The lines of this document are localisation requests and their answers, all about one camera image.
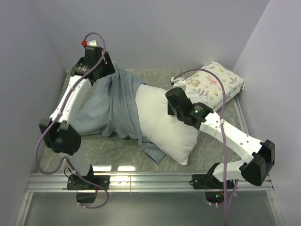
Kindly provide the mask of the white pillow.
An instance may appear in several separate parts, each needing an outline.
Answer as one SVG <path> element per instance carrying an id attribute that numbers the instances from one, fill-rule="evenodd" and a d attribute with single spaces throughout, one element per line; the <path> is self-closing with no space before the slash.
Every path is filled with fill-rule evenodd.
<path id="1" fill-rule="evenodd" d="M 197 144 L 198 131 L 167 114 L 166 90 L 141 84 L 136 105 L 146 153 L 157 164 L 166 155 L 185 166 Z"/>

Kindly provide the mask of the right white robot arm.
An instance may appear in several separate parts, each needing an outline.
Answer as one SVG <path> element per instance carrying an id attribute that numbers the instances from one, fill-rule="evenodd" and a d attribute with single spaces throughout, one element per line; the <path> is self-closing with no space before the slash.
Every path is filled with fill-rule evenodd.
<path id="1" fill-rule="evenodd" d="M 275 144 L 272 141 L 251 137 L 222 120 L 209 106 L 192 103 L 182 88 L 172 88 L 165 96 L 168 115 L 213 136 L 241 157 L 241 160 L 228 164 L 215 163 L 201 179 L 193 176 L 196 189 L 217 189 L 224 181 L 240 179 L 254 186 L 263 184 L 275 164 Z"/>

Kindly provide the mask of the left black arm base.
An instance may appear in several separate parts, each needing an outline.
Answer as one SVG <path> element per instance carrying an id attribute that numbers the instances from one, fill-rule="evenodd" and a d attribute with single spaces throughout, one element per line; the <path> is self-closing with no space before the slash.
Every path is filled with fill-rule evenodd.
<path id="1" fill-rule="evenodd" d="M 108 191 L 109 175 L 95 175 L 92 166 L 86 176 L 79 177 L 65 168 L 64 175 L 68 178 L 66 190 L 76 191 L 76 201 L 79 205 L 92 204 L 96 201 L 98 191 Z"/>

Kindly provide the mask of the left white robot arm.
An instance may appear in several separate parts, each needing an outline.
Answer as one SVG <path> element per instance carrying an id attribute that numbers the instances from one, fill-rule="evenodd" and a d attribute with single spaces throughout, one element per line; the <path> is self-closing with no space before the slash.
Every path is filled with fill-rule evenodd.
<path id="1" fill-rule="evenodd" d="M 71 69 L 67 89 L 47 119 L 42 119 L 39 128 L 42 133 L 39 143 L 45 142 L 46 147 L 61 156 L 60 162 L 68 162 L 72 174 L 80 174 L 78 184 L 83 189 L 94 186 L 95 178 L 90 175 L 90 164 L 83 153 L 81 135 L 75 130 L 75 119 L 87 92 L 100 78 L 115 73 L 108 52 L 95 43 L 83 42 L 85 54 Z"/>

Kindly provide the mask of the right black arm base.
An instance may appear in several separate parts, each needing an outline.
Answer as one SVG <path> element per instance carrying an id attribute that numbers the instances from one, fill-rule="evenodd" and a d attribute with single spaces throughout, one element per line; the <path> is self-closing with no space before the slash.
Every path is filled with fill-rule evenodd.
<path id="1" fill-rule="evenodd" d="M 214 170 L 221 167 L 223 170 L 223 163 L 215 163 L 206 174 L 193 174 L 192 180 L 189 182 L 194 190 L 204 190 L 205 198 L 209 205 L 220 206 L 224 204 L 224 185 L 223 181 L 219 181 L 214 176 Z"/>

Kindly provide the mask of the blue pillowcase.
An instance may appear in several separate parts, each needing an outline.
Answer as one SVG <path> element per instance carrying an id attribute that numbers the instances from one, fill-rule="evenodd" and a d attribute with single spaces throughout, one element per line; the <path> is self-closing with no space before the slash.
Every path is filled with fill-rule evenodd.
<path id="1" fill-rule="evenodd" d="M 81 136 L 117 134 L 121 139 L 136 139 L 146 155 L 159 164 L 166 154 L 142 133 L 135 101 L 139 86 L 145 82 L 116 63 L 113 66 L 115 73 L 95 83 L 94 93 L 77 114 L 73 127 Z"/>

